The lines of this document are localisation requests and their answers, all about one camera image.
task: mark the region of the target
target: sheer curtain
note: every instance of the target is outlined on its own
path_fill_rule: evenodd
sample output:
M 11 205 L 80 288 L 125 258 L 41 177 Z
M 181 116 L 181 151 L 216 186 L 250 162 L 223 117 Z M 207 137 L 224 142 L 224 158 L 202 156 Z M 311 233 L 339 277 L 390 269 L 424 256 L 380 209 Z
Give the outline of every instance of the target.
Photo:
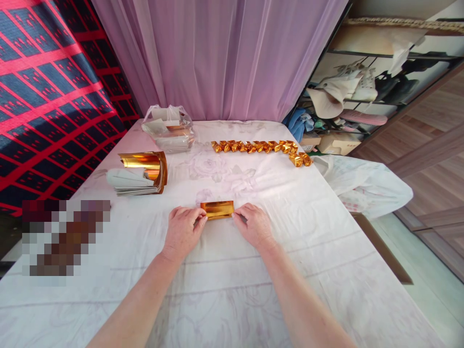
M 347 0 L 94 0 L 142 112 L 281 121 Z

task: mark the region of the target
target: row of gold paper ingots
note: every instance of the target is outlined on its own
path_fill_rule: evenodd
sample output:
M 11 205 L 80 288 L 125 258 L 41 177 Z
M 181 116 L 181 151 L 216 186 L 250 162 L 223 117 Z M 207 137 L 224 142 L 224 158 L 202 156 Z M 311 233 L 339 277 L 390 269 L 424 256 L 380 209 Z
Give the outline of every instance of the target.
M 216 152 L 247 152 L 247 153 L 252 153 L 252 152 L 265 152 L 269 153 L 271 151 L 274 152 L 279 152 L 282 151 L 284 154 L 289 154 L 289 159 L 293 162 L 295 167 L 301 167 L 302 165 L 305 165 L 306 167 L 309 167 L 312 163 L 313 160 L 311 157 L 308 156 L 307 153 L 305 152 L 298 152 L 298 145 L 295 144 L 293 141 L 284 141 L 281 140 L 279 142 L 276 141 L 270 141 L 270 142 L 265 142 L 265 141 L 254 141 L 253 144 L 250 142 L 241 142 L 241 141 L 235 141 L 235 140 L 221 140 L 219 143 L 212 141 L 211 145 L 213 146 L 213 149 Z

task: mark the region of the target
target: wooden cabinet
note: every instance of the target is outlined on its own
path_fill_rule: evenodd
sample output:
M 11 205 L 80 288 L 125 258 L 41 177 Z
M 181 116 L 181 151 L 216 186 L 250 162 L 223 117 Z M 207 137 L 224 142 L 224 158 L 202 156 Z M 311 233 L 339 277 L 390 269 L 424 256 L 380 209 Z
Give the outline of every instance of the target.
M 414 191 L 396 215 L 464 282 L 464 65 L 364 141 Z

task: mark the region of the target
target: floral pattern tablecloth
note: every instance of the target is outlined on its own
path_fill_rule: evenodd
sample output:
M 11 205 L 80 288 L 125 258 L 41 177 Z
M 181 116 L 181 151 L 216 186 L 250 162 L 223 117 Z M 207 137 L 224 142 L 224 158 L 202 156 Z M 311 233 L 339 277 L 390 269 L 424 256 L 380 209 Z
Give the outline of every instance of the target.
M 270 121 L 195 122 L 188 153 L 167 154 L 162 195 L 117 197 L 118 153 L 156 150 L 136 123 L 72 200 L 111 200 L 111 223 L 81 275 L 35 286 L 23 255 L 0 282 L 0 346 L 83 347 L 160 252 L 176 206 L 234 200 L 271 217 L 276 239 L 360 347 L 441 347 L 436 333 L 314 166 L 282 153 L 215 153 L 212 140 L 294 140 Z M 89 276 L 91 271 L 98 276 Z M 232 219 L 209 221 L 164 299 L 150 347 L 291 347 L 256 250 Z

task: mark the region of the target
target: folded gold paper ingot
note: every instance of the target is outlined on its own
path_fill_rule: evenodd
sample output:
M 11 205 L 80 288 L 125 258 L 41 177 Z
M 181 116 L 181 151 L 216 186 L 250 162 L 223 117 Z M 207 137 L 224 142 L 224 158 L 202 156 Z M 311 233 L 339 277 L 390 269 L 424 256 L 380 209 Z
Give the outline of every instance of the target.
M 261 151 L 264 150 L 264 143 L 265 142 L 254 141 L 254 143 L 255 143 L 256 152 L 261 152 Z
M 200 207 L 206 211 L 208 220 L 231 218 L 233 213 L 233 201 L 201 203 Z
M 224 152 L 229 152 L 231 150 L 231 146 L 225 140 L 221 140 L 219 144 L 221 145 L 222 150 L 224 150 Z
M 213 146 L 214 151 L 216 151 L 216 152 L 221 152 L 222 151 L 221 145 L 219 145 L 217 142 L 211 142 L 211 145 Z
M 248 153 L 256 152 L 256 147 L 252 145 L 250 142 L 246 142 L 245 146 Z
M 272 151 L 271 146 L 267 142 L 262 142 L 262 148 L 263 148 L 265 153 L 269 153 L 269 152 Z
M 287 141 L 287 143 L 290 143 L 290 145 L 291 145 L 291 149 L 290 149 L 291 153 L 297 153 L 298 152 L 298 145 L 295 144 L 295 142 L 289 140 L 289 141 Z
M 238 142 L 238 150 L 239 150 L 240 152 L 246 152 L 247 147 L 246 147 L 246 145 L 245 145 L 243 142 L 239 141 L 239 142 Z
M 290 150 L 292 149 L 292 146 L 291 146 L 291 143 L 289 142 L 283 142 L 283 144 L 281 144 L 281 149 L 282 149 L 282 152 L 287 154 L 290 152 Z
M 301 156 L 301 158 L 303 159 L 303 164 L 306 167 L 309 167 L 311 164 L 313 164 L 312 158 L 306 152 L 299 152 L 298 155 Z
M 239 149 L 238 143 L 235 140 L 229 140 L 229 146 L 231 147 L 232 152 Z
M 121 157 L 121 162 L 125 168 L 145 168 L 145 174 L 148 179 L 153 180 L 153 186 L 159 187 L 161 194 L 164 191 L 164 186 L 168 183 L 168 166 L 164 152 L 136 152 L 118 154 Z
M 289 153 L 289 159 L 293 162 L 295 167 L 301 167 L 303 164 L 303 159 L 299 154 L 296 153 Z
M 269 142 L 269 146 L 271 147 L 271 151 L 274 150 L 275 152 L 278 152 L 280 151 L 280 148 L 281 148 L 281 144 L 279 144 L 278 142 L 275 142 L 275 141 L 271 141 Z

